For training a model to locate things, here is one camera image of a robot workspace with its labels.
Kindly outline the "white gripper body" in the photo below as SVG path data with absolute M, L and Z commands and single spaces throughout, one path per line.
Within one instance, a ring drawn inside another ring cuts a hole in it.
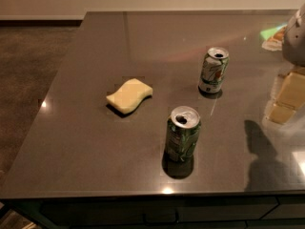
M 305 4 L 287 24 L 283 36 L 282 54 L 292 64 L 305 66 Z

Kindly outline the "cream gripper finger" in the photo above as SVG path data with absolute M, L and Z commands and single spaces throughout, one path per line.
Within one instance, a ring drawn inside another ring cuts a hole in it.
M 267 117 L 274 123 L 288 122 L 305 104 L 305 75 L 290 72 L 284 78 Z

